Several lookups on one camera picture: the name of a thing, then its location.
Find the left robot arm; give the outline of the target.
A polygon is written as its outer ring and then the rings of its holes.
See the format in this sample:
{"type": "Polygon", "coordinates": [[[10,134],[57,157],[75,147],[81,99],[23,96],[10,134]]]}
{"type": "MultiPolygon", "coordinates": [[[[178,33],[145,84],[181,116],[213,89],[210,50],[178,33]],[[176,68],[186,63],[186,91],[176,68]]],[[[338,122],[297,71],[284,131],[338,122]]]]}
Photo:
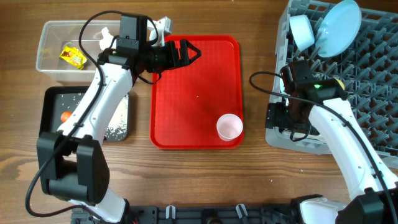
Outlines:
{"type": "Polygon", "coordinates": [[[143,72],[162,73],[192,64],[201,51],[188,40],[159,45],[147,39],[148,16],[121,13],[119,34],[93,59],[95,77],[71,116],[37,140],[39,170],[33,183],[70,202],[97,223],[137,223],[129,202],[109,188],[102,143],[111,118],[143,72]]]}

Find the yellow cup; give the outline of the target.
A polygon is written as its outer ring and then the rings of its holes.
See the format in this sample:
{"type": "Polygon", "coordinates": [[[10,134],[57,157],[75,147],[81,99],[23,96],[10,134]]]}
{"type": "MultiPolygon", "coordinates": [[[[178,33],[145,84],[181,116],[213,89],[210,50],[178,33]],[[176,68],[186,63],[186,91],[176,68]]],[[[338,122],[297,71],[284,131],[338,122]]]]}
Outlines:
{"type": "Polygon", "coordinates": [[[345,85],[341,80],[335,78],[335,83],[338,89],[345,91],[345,85]]]}

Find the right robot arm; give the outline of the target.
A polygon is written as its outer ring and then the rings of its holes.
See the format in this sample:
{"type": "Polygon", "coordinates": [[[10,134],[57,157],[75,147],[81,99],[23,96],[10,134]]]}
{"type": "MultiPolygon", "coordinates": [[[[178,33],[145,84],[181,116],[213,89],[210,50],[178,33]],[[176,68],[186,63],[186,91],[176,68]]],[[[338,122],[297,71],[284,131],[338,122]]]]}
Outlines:
{"type": "Polygon", "coordinates": [[[309,196],[292,201],[297,223],[397,223],[397,176],[362,132],[344,84],[317,80],[306,60],[283,66],[282,100],[269,103],[266,128],[288,129],[325,141],[345,179],[350,203],[309,196]]]}

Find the orange carrot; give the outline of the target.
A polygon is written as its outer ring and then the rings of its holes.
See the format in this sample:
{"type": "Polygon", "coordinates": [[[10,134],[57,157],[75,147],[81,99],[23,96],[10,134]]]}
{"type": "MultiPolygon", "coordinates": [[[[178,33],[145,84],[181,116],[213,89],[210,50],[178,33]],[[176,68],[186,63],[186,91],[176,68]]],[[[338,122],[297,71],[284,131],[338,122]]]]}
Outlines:
{"type": "Polygon", "coordinates": [[[65,122],[70,118],[71,115],[72,115],[72,112],[71,112],[71,111],[65,111],[65,112],[63,112],[63,113],[61,114],[60,119],[61,119],[61,121],[62,121],[63,123],[65,123],[65,122]]]}

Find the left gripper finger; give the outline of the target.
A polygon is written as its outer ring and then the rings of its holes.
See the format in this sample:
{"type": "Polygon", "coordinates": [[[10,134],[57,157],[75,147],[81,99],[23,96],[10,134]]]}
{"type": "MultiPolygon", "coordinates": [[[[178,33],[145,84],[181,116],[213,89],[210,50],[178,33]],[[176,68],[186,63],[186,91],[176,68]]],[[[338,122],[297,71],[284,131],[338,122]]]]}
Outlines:
{"type": "Polygon", "coordinates": [[[186,66],[191,65],[196,59],[198,59],[198,58],[200,58],[200,57],[201,57],[201,53],[196,53],[196,55],[194,55],[194,56],[191,57],[191,58],[187,55],[187,58],[186,58],[186,60],[185,60],[185,65],[186,65],[186,66]]]}
{"type": "Polygon", "coordinates": [[[194,51],[197,55],[201,55],[201,50],[194,46],[191,42],[187,39],[180,40],[180,53],[188,55],[188,50],[194,51]]]}

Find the light blue rice bowl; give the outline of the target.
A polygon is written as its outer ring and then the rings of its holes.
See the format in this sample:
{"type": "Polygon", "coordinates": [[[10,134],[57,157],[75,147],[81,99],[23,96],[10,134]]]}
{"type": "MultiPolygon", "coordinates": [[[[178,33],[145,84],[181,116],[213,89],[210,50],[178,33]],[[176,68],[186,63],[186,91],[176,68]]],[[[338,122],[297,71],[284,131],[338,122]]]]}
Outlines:
{"type": "Polygon", "coordinates": [[[315,43],[311,23],[306,15],[290,17],[289,24],[299,51],[302,52],[315,43]]]}

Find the yellow snack wrapper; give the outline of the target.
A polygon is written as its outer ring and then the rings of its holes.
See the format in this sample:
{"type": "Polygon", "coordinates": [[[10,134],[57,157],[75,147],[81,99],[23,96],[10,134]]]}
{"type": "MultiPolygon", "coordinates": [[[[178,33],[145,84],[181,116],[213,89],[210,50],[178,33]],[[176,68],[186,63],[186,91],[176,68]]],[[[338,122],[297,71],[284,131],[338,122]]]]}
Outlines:
{"type": "Polygon", "coordinates": [[[80,50],[69,46],[64,46],[59,57],[79,70],[84,69],[84,64],[87,61],[87,58],[80,50]]]}

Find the light blue plate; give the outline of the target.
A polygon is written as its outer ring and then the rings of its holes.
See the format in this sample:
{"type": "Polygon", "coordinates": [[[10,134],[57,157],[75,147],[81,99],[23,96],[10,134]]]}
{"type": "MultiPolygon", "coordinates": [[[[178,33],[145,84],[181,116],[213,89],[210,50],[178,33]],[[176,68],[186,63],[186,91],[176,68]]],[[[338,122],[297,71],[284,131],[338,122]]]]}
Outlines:
{"type": "Polygon", "coordinates": [[[335,5],[320,24],[315,37],[315,48],[322,58],[344,52],[354,41],[361,26],[361,10],[353,0],[335,5]]]}

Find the white napkin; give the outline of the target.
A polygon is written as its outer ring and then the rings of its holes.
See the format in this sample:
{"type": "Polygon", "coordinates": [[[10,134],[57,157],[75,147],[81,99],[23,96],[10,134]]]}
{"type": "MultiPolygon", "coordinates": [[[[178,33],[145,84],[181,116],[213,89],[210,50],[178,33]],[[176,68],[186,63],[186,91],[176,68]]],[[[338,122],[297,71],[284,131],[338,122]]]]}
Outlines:
{"type": "Polygon", "coordinates": [[[114,40],[114,36],[109,33],[109,29],[107,27],[101,30],[101,34],[103,38],[99,41],[99,47],[101,50],[105,50],[107,48],[116,48],[116,41],[114,40]]]}

